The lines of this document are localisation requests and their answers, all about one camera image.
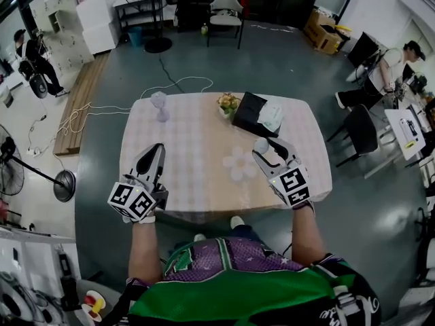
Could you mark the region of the person's right forearm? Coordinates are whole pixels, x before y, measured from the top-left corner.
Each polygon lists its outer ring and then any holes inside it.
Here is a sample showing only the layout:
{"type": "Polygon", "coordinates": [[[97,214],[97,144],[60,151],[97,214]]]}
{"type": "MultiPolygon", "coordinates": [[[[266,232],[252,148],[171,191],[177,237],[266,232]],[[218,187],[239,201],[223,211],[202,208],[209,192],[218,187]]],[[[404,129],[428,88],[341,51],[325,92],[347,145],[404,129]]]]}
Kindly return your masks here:
{"type": "Polygon", "coordinates": [[[310,266],[326,256],[326,249],[310,202],[293,209],[292,260],[310,266]]]}

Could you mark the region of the stack of white boxes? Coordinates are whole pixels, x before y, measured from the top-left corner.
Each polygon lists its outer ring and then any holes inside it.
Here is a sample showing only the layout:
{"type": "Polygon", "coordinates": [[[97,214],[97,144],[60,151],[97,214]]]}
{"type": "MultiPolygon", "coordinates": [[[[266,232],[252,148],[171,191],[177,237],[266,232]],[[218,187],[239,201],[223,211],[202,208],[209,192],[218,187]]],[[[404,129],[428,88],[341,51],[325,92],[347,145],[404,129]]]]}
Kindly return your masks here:
{"type": "Polygon", "coordinates": [[[120,27],[113,3],[114,0],[84,0],[76,7],[82,36],[92,55],[110,51],[119,42],[120,27]]]}

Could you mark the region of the beige checked tablecloth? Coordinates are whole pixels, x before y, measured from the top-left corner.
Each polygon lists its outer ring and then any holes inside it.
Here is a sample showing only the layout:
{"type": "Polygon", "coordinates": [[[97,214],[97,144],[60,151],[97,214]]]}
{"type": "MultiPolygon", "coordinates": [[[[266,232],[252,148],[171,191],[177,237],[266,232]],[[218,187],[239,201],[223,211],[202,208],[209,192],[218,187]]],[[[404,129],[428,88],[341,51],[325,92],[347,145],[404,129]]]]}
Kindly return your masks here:
{"type": "MultiPolygon", "coordinates": [[[[166,122],[149,98],[131,108],[120,152],[120,176],[147,147],[166,149],[161,182],[169,191],[166,210],[182,213],[235,212],[284,207],[252,158],[257,136],[222,117],[217,104],[222,93],[168,95],[166,122]]],[[[309,173],[314,202],[332,191],[332,176],[324,138],[310,106],[295,98],[258,96],[283,109],[279,137],[291,143],[309,173]]]]}

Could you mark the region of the person's green purple jersey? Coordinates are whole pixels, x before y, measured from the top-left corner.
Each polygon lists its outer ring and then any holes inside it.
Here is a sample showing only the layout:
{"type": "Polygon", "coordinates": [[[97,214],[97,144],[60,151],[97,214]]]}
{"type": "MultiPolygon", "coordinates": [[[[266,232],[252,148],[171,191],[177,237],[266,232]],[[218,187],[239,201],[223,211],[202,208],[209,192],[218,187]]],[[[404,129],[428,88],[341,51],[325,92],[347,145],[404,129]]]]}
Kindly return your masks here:
{"type": "Polygon", "coordinates": [[[265,244],[209,238],[176,249],[160,282],[130,282],[128,326],[379,326],[366,280],[327,254],[302,266],[265,244]]]}

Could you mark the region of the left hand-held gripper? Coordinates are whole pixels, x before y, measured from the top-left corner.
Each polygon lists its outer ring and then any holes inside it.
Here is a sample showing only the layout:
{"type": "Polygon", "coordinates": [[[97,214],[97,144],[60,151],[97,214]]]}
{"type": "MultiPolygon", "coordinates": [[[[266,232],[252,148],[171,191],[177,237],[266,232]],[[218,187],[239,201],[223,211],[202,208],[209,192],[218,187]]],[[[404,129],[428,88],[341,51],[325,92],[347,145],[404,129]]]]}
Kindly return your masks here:
{"type": "Polygon", "coordinates": [[[159,182],[165,156],[163,143],[150,145],[134,159],[131,172],[114,184],[107,203],[123,222],[139,222],[166,209],[169,191],[159,182]]]}

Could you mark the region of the person's left forearm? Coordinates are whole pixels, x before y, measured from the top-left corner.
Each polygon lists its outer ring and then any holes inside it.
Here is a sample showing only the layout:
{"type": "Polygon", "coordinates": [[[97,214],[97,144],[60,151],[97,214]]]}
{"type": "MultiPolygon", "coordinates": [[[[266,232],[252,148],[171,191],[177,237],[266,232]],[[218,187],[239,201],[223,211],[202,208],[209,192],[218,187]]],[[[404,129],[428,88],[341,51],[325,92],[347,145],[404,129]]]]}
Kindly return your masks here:
{"type": "Polygon", "coordinates": [[[134,223],[128,262],[128,277],[149,285],[162,280],[155,223],[134,223]]]}

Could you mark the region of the white metal storage shelf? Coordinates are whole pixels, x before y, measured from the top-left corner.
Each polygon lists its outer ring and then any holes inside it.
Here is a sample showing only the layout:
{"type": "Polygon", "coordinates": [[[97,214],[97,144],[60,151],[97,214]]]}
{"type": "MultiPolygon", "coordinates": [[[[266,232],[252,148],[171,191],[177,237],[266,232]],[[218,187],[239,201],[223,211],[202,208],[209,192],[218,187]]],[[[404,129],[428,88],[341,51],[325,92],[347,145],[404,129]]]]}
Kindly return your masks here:
{"type": "Polygon", "coordinates": [[[69,326],[61,278],[80,280],[72,238],[0,226],[0,324],[69,326]]]}

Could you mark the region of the potted orange artificial flowers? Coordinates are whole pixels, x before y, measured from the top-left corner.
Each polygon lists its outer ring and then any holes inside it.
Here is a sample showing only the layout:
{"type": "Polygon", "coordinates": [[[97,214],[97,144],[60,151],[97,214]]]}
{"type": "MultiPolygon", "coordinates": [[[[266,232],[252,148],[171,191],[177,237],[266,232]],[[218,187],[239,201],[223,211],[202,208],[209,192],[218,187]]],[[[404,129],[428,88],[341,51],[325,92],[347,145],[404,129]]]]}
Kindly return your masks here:
{"type": "Polygon", "coordinates": [[[238,109],[241,99],[230,92],[224,92],[218,99],[219,112],[224,119],[230,119],[238,109]]]}

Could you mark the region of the black chair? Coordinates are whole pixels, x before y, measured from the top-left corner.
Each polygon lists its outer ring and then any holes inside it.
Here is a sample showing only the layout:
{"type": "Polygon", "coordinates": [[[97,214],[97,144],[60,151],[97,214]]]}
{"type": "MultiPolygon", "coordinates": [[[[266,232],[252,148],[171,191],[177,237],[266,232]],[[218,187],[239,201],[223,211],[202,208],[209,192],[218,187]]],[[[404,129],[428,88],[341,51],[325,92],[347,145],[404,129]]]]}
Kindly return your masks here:
{"type": "Polygon", "coordinates": [[[365,105],[357,105],[347,114],[343,123],[327,139],[330,142],[340,133],[344,133],[343,140],[349,139],[353,146],[353,155],[345,158],[343,161],[335,162],[335,167],[339,168],[348,162],[354,162],[362,156],[369,155],[379,151],[383,156],[383,161],[387,160],[387,154],[381,139],[391,132],[390,126],[377,130],[369,110],[365,105]]]}

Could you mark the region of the white side table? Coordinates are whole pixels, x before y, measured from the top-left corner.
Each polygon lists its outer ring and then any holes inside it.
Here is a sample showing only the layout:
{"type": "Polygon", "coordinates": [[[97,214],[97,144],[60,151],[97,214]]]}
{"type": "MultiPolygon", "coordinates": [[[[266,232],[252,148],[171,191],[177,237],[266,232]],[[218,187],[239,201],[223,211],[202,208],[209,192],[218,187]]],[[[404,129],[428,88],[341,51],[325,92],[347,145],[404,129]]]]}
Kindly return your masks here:
{"type": "Polygon", "coordinates": [[[425,147],[419,122],[410,109],[386,109],[385,115],[406,161],[425,147]]]}

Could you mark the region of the black metal rack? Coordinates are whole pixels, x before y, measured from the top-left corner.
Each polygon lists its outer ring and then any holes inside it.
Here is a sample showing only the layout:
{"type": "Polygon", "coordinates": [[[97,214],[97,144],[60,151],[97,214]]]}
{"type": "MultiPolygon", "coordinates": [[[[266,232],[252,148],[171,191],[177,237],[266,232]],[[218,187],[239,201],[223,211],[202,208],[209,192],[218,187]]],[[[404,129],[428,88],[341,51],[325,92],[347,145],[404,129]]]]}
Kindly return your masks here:
{"type": "Polygon", "coordinates": [[[141,0],[131,3],[118,3],[114,5],[118,16],[120,29],[127,33],[133,27],[138,26],[145,30],[146,35],[153,35],[155,28],[162,32],[163,28],[163,0],[141,0]]]}

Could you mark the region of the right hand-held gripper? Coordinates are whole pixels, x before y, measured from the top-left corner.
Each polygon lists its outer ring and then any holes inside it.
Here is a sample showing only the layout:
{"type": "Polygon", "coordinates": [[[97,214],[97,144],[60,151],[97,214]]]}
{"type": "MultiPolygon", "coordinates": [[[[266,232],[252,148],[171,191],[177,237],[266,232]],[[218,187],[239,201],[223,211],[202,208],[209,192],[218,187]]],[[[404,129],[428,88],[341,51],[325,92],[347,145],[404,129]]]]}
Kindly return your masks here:
{"type": "Polygon", "coordinates": [[[275,153],[286,163],[271,164],[262,154],[252,151],[253,159],[266,175],[274,193],[290,208],[295,209],[311,198],[309,175],[304,164],[300,163],[296,148],[278,137],[266,139],[275,153]]]}

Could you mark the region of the wooden floor platform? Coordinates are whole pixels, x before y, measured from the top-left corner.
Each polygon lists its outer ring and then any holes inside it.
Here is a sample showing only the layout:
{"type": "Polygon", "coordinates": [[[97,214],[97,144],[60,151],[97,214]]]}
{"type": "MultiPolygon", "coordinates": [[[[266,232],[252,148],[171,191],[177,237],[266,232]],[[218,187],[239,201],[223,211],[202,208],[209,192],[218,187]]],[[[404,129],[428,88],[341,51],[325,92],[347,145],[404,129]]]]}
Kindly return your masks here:
{"type": "Polygon", "coordinates": [[[68,94],[67,103],[54,140],[55,156],[71,156],[80,152],[82,131],[93,96],[109,59],[110,51],[97,54],[80,70],[68,94]]]}

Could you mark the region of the red yellow toy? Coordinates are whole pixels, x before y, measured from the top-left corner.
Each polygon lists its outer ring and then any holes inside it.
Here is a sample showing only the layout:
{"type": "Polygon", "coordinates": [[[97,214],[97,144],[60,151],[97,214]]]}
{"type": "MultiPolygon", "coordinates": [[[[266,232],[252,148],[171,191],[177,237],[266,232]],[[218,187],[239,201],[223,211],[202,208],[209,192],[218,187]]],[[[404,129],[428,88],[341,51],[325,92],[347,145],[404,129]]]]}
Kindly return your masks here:
{"type": "Polygon", "coordinates": [[[102,321],[100,312],[105,309],[106,301],[100,293],[89,290],[85,295],[84,303],[81,307],[88,320],[91,320],[93,323],[100,323],[102,321]]]}

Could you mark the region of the blue waste bin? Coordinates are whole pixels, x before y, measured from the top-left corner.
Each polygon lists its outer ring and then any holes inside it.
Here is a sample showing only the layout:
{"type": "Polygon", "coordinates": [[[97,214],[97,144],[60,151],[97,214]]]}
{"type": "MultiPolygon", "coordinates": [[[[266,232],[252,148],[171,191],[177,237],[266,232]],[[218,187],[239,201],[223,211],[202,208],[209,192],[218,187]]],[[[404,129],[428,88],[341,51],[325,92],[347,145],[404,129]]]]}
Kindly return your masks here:
{"type": "Polygon", "coordinates": [[[128,36],[133,47],[138,48],[142,45],[142,28],[140,26],[129,28],[128,36]]]}

